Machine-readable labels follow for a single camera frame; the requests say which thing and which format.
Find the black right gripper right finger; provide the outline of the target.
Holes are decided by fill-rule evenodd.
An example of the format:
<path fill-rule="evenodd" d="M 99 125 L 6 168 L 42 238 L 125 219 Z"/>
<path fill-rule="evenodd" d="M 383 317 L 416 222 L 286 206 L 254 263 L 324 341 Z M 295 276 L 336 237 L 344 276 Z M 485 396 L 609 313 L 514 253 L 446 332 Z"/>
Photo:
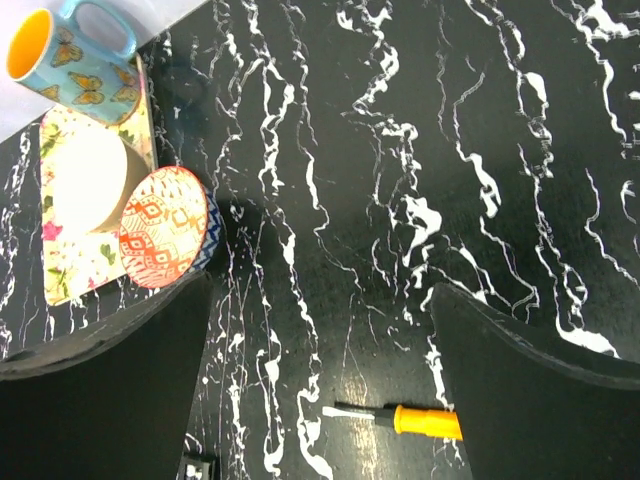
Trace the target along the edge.
<path fill-rule="evenodd" d="M 474 478 L 638 478 L 638 364 L 450 285 L 435 286 L 430 311 Z"/>

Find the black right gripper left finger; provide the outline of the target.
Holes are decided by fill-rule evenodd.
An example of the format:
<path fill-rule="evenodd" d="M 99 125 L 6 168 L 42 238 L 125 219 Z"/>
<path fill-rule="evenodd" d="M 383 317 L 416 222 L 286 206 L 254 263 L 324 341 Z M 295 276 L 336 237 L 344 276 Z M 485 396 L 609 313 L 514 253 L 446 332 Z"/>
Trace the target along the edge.
<path fill-rule="evenodd" d="M 210 276 L 1 363 L 5 479 L 172 479 L 210 307 Z"/>

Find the yellow handled screwdriver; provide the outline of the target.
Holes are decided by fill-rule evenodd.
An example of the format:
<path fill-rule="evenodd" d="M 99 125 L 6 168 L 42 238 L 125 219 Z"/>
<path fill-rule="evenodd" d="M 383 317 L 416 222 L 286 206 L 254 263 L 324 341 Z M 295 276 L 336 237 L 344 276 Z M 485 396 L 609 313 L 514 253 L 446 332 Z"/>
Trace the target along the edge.
<path fill-rule="evenodd" d="M 323 406 L 322 414 L 329 418 L 354 418 L 373 422 L 392 429 L 396 434 L 416 434 L 431 438 L 463 440 L 463 434 L 455 412 L 409 408 L 393 405 L 381 408 L 335 403 Z"/>

